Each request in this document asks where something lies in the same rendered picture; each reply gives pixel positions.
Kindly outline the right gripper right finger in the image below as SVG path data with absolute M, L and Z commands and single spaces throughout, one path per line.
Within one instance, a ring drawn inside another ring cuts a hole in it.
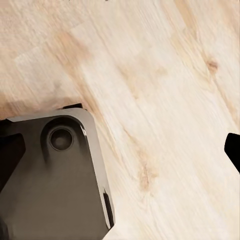
M 225 141 L 224 151 L 240 173 L 240 135 L 229 133 Z

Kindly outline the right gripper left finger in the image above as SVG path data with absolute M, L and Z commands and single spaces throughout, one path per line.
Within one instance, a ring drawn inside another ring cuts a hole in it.
M 26 144 L 22 133 L 0 138 L 0 193 L 25 153 Z

